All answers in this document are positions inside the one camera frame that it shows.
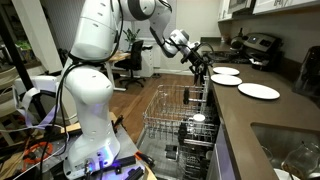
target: kitchen counter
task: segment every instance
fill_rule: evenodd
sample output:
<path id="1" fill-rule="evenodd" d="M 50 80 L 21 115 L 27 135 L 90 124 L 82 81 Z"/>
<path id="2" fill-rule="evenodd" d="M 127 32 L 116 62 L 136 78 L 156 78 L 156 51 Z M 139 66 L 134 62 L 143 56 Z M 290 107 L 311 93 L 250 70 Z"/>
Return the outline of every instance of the kitchen counter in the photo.
<path id="1" fill-rule="evenodd" d="M 202 37 L 200 42 L 210 44 L 214 51 L 230 51 L 230 45 L 221 42 L 221 37 Z M 210 51 L 210 48 L 208 46 L 202 46 L 200 51 Z"/>
<path id="2" fill-rule="evenodd" d="M 276 73 L 258 71 L 244 64 L 214 64 L 214 67 L 220 66 L 238 69 L 238 77 L 243 83 L 266 85 L 280 93 L 279 99 L 265 101 L 243 95 L 237 86 L 213 84 L 219 115 L 223 119 L 221 125 L 227 137 L 237 179 L 278 179 L 251 124 L 319 131 L 320 109 L 308 98 L 293 93 L 292 83 Z"/>

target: glass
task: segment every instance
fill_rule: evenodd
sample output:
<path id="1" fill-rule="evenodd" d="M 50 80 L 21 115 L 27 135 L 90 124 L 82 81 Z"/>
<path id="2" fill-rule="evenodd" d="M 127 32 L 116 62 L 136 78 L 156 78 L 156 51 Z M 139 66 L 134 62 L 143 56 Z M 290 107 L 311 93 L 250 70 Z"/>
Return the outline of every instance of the glass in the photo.
<path id="1" fill-rule="evenodd" d="M 304 143 L 291 151 L 282 162 L 282 169 L 305 180 L 319 164 L 320 150 L 314 143 Z"/>

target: office chair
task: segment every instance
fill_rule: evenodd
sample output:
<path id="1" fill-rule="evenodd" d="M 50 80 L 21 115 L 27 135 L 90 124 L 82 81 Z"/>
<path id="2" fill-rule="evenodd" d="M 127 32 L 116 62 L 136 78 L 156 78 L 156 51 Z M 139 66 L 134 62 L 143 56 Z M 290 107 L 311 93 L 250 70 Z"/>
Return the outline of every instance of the office chair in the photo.
<path id="1" fill-rule="evenodd" d="M 128 81 L 125 85 L 126 89 L 128 89 L 128 85 L 132 84 L 132 83 L 138 83 L 141 85 L 141 87 L 144 87 L 143 84 L 139 80 L 142 79 L 143 81 L 146 81 L 146 79 L 145 78 L 135 78 L 133 76 L 133 71 L 141 70 L 142 45 L 143 45 L 143 41 L 134 42 L 132 44 L 130 59 L 125 59 L 123 61 L 119 61 L 114 64 L 115 67 L 123 68 L 125 70 L 130 70 L 130 77 L 119 81 L 120 84 L 122 84 L 122 82 Z"/>

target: coffee maker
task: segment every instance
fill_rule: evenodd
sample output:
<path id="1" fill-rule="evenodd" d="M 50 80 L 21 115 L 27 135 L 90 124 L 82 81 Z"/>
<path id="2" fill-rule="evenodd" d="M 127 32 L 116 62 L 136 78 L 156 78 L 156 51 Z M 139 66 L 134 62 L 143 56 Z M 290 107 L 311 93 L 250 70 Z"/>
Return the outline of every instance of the coffee maker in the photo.
<path id="1" fill-rule="evenodd" d="M 320 46 L 309 49 L 292 90 L 320 104 Z"/>
<path id="2" fill-rule="evenodd" d="M 279 50 L 281 46 L 280 38 L 263 33 L 250 33 L 242 49 L 254 69 L 274 71 L 282 58 L 282 51 Z"/>

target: chair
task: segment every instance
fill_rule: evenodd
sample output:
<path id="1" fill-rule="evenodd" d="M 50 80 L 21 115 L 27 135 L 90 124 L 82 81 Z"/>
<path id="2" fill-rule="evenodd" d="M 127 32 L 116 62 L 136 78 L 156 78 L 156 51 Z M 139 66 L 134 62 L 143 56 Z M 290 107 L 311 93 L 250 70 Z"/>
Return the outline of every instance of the chair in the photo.
<path id="1" fill-rule="evenodd" d="M 130 70 L 130 77 L 121 79 L 119 81 L 120 84 L 122 82 L 128 81 L 125 85 L 125 88 L 128 89 L 128 85 L 132 83 L 138 83 L 141 85 L 141 87 L 144 87 L 143 84 L 139 81 L 142 79 L 143 81 L 146 81 L 145 78 L 135 78 L 133 76 L 133 71 L 138 71 L 141 70 L 141 62 L 142 62 L 142 57 L 141 57 L 141 51 L 142 51 L 142 45 L 143 41 L 136 41 L 132 44 L 132 49 L 131 49 L 131 56 L 130 59 L 125 59 L 123 61 L 119 61 L 114 64 L 115 67 L 123 68 L 125 70 Z"/>
<path id="2" fill-rule="evenodd" d="M 14 80 L 18 77 L 19 75 L 15 67 L 0 73 L 0 129 L 2 130 L 6 129 L 3 123 L 8 119 L 15 128 L 19 128 L 19 124 L 12 115 L 12 113 L 16 111 L 16 107 L 11 88 Z M 1 132 L 1 134 L 9 145 L 14 144 L 9 133 Z M 20 134 L 23 136 L 26 135 L 23 131 L 20 131 Z"/>

